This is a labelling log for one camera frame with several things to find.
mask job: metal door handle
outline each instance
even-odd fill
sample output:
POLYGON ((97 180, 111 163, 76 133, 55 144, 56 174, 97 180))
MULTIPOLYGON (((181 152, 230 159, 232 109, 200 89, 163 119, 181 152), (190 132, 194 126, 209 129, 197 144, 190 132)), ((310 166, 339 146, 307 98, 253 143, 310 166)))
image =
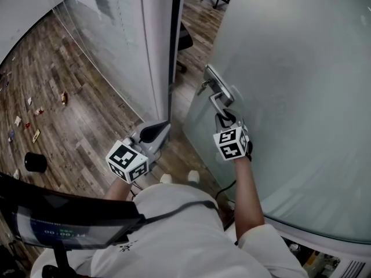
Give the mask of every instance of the metal door handle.
POLYGON ((219 99, 221 96, 223 95, 223 92, 218 92, 218 93, 215 93, 215 94, 212 94, 210 97, 209 97, 209 100, 211 102, 211 104, 213 105, 213 107, 215 108, 215 110, 222 115, 222 117, 228 119, 228 117, 225 115, 224 111, 220 109, 218 103, 216 102, 216 99, 219 99))

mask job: black trash bin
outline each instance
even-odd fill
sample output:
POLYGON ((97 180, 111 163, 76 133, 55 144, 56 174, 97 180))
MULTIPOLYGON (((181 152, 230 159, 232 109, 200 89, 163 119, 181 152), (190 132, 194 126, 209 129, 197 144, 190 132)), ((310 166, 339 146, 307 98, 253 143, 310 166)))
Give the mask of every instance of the black trash bin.
POLYGON ((24 165, 29 172, 40 172, 44 173, 48 166, 46 157, 38 155, 36 153, 27 152, 24 157, 24 165))

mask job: white shoe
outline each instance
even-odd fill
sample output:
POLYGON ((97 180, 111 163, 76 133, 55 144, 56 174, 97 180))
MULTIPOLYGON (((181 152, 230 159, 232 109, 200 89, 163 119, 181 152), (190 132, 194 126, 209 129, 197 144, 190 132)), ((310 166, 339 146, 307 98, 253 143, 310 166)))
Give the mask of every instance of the white shoe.
POLYGON ((170 174, 164 174, 161 179, 160 183, 173 183, 173 177, 170 174))
POLYGON ((192 170, 188 173, 188 181, 196 182, 199 184, 199 173, 196 170, 192 170))

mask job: frosted glass door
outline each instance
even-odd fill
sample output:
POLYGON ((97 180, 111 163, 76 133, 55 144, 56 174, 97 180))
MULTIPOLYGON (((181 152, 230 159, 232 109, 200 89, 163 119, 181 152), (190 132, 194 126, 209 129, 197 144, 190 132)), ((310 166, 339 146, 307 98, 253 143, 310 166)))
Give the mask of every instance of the frosted glass door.
MULTIPOLYGON (((265 215, 360 243, 371 243, 370 26, 371 0, 231 0, 209 60, 249 128, 265 215)), ((195 96, 184 132, 225 187, 234 171, 212 139, 211 94, 195 96)))

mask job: shirt sleeve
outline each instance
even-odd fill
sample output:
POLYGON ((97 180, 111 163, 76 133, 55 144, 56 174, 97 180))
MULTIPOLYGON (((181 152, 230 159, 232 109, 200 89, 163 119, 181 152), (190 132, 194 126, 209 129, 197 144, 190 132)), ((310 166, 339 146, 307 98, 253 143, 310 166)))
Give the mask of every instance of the shirt sleeve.
POLYGON ((258 260, 273 277, 308 278, 307 272, 290 252, 273 226, 257 226, 242 235, 238 247, 258 260))

